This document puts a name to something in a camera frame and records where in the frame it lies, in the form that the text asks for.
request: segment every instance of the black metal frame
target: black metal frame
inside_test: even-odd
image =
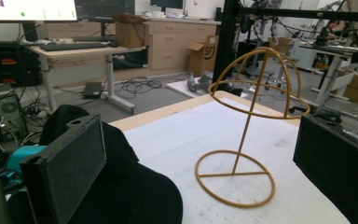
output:
[[[241,7],[238,0],[226,0],[222,17],[219,45],[217,47],[216,64],[213,70],[213,82],[218,79],[220,74],[233,61],[231,60],[230,52],[232,51],[232,44],[235,38],[236,18],[240,13],[255,14],[256,16],[270,15],[320,20],[358,21],[358,12]]]

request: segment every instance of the circular base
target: circular base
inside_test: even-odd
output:
[[[246,173],[235,173],[235,171],[233,170],[232,173],[229,174],[200,174],[199,168],[200,168],[200,163],[202,162],[202,160],[204,160],[206,157],[211,156],[213,154],[235,154],[235,155],[239,155],[249,161],[252,161],[255,165],[257,165],[258,167],[260,167],[262,169],[262,171],[260,172],[246,172]],[[267,175],[269,182],[271,184],[271,190],[269,193],[269,196],[264,199],[261,202],[257,202],[257,203],[238,203],[238,202],[232,202],[228,199],[224,199],[220,196],[218,196],[217,194],[213,193],[208,187],[206,187],[206,185],[204,184],[204,182],[202,182],[202,178],[211,178],[211,177],[231,177],[231,178],[235,178],[235,177],[239,177],[242,175]],[[211,196],[213,196],[216,200],[222,202],[222,203],[226,203],[229,205],[233,205],[233,206],[237,206],[237,207],[257,207],[257,206],[261,206],[265,203],[267,203],[272,196],[275,193],[275,182],[274,179],[272,178],[272,175],[269,173],[269,170],[267,170],[267,168],[261,164],[259,161],[255,160],[254,158],[247,156],[243,153],[239,153],[237,151],[232,151],[232,150],[216,150],[216,151],[211,151],[208,152],[206,154],[204,154],[201,158],[199,158],[199,160],[197,161],[196,164],[196,177],[197,180],[199,181],[200,185],[202,186],[202,188],[207,191]]]

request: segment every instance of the keyboard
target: keyboard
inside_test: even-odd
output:
[[[109,42],[115,41],[114,35],[103,35],[103,36],[73,36],[72,39],[75,42]]]
[[[73,49],[102,49],[107,48],[103,43],[75,43],[75,44],[56,44],[56,45],[40,45],[42,50],[45,51],[61,51],[61,50],[73,50]]]

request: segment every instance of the desk leg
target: desk leg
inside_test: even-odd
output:
[[[128,108],[131,113],[133,114],[133,110],[135,109],[135,105],[131,104],[130,102],[127,102],[117,96],[115,96],[115,83],[114,83],[114,70],[113,70],[113,59],[111,54],[105,55],[105,71],[107,75],[107,94],[104,96],[111,100],[114,104],[120,105],[123,107]]]
[[[41,55],[39,55],[39,58],[40,58],[40,65],[42,68],[43,82],[46,89],[46,95],[48,96],[48,108],[50,110],[48,112],[52,113],[57,109],[57,104],[55,101],[54,90],[51,85],[50,75],[48,74],[49,73],[48,59]]]
[[[333,77],[334,73],[339,70],[342,63],[342,59],[340,56],[334,56],[333,61],[331,62],[330,68],[328,69],[326,79],[324,81],[324,84],[322,85],[318,97],[316,98],[316,105],[321,105],[324,103],[324,101],[327,99],[327,96],[329,95],[331,89],[333,88],[333,85],[327,85],[328,83],[334,83],[335,78]]]

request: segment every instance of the desk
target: desk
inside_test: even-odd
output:
[[[42,71],[42,75],[43,75],[44,85],[46,87],[46,93],[48,96],[48,107],[50,109],[50,112],[53,112],[57,109],[57,104],[56,104],[55,96],[53,93],[53,87],[51,85],[51,80],[50,80],[50,75],[49,75],[50,66],[48,64],[48,60],[49,59],[51,59],[51,60],[74,59],[74,58],[81,58],[81,57],[85,57],[85,56],[104,55],[105,74],[108,78],[108,80],[107,80],[108,93],[105,95],[105,97],[107,99],[111,100],[115,104],[118,104],[118,105],[128,108],[132,114],[133,114],[135,105],[115,96],[112,54],[134,52],[134,51],[140,51],[142,49],[144,49],[144,47],[136,48],[136,49],[126,49],[126,48],[118,47],[118,48],[105,48],[105,49],[77,49],[77,50],[61,50],[61,51],[44,51],[39,47],[30,48],[31,51],[39,54],[39,57],[40,57],[41,71]]]
[[[354,54],[358,53],[358,48],[343,47],[343,46],[325,46],[325,47],[314,47],[312,44],[302,42],[300,43],[301,48],[312,49],[317,53],[334,56],[333,61],[328,69],[326,78],[321,89],[312,88],[313,91],[318,91],[318,97],[316,98],[316,105],[322,105],[326,100],[330,91],[337,90],[334,95],[338,98],[349,100],[343,97],[342,94],[345,91],[346,86],[351,83],[354,73],[347,74],[343,77],[337,77],[336,71],[339,71],[342,65],[342,61],[351,58]]]
[[[250,105],[248,100],[226,92],[218,91],[216,96],[233,104]],[[255,109],[280,114],[262,105],[256,105]],[[245,119],[242,113],[218,104],[207,94],[110,124],[124,131],[141,164],[166,175],[179,188],[184,201],[184,224],[349,223],[293,163],[297,119],[253,118],[250,124],[243,153],[255,156],[274,176],[277,190],[270,202],[244,209],[220,203],[207,194],[196,180],[197,159],[217,147],[236,150]],[[271,128],[259,126],[260,121]],[[263,147],[253,148],[256,142]]]

